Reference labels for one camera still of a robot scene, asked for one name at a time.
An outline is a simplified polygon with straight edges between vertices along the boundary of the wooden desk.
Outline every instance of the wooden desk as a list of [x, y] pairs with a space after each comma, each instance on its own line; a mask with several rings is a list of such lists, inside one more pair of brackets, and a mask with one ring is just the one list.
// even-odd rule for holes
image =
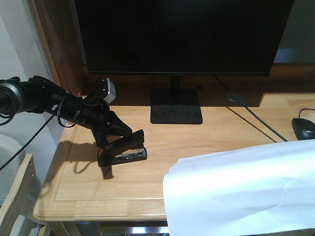
[[[299, 86], [297, 90], [289, 89]], [[313, 93], [303, 89], [311, 87]], [[296, 140], [291, 120], [301, 108], [314, 107], [314, 85], [290, 87], [284, 83], [279, 85], [280, 89], [274, 88], [274, 85], [258, 84], [247, 89], [249, 97], [257, 94], [256, 89], [263, 89], [259, 107], [252, 110], [289, 141]], [[206, 104], [203, 100], [207, 99], [209, 90], [214, 92], [220, 88], [203, 87], [201, 104]], [[124, 96], [127, 100], [133, 97], [130, 92]], [[273, 142], [223, 106], [202, 106], [201, 125], [151, 124], [149, 106], [113, 105], [111, 109], [134, 131], [144, 130], [148, 159], [113, 166], [104, 175], [106, 170], [97, 165], [98, 148], [91, 131], [78, 125], [65, 129], [34, 209], [34, 217], [48, 222], [55, 232], [63, 231], [62, 227], [72, 229], [74, 224], [70, 222], [74, 221], [166, 220], [163, 177], [179, 158]], [[244, 108], [231, 109], [282, 142]], [[305, 111], [303, 117], [315, 121], [314, 112]]]

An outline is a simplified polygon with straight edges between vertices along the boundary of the computer mouse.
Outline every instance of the computer mouse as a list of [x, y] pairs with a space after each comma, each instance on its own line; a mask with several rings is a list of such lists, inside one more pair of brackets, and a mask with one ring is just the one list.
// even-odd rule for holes
[[315, 139], [315, 124], [310, 120], [293, 118], [292, 127], [298, 140]]

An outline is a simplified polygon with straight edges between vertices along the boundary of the desk leg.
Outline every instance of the desk leg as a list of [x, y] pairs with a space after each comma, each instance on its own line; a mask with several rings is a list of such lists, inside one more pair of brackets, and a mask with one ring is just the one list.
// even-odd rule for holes
[[55, 236], [81, 236], [74, 222], [48, 222]]

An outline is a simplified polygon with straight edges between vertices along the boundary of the monitor stand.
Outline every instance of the monitor stand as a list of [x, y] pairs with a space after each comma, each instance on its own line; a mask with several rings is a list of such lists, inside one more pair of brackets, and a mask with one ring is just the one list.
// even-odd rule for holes
[[170, 89], [154, 89], [151, 94], [151, 123], [201, 124], [198, 92], [179, 89], [181, 76], [171, 76]]

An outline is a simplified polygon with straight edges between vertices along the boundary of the white paper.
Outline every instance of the white paper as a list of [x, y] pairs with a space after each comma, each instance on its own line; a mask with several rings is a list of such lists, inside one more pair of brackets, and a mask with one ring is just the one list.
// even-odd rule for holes
[[315, 140], [180, 159], [163, 193], [171, 236], [315, 228]]

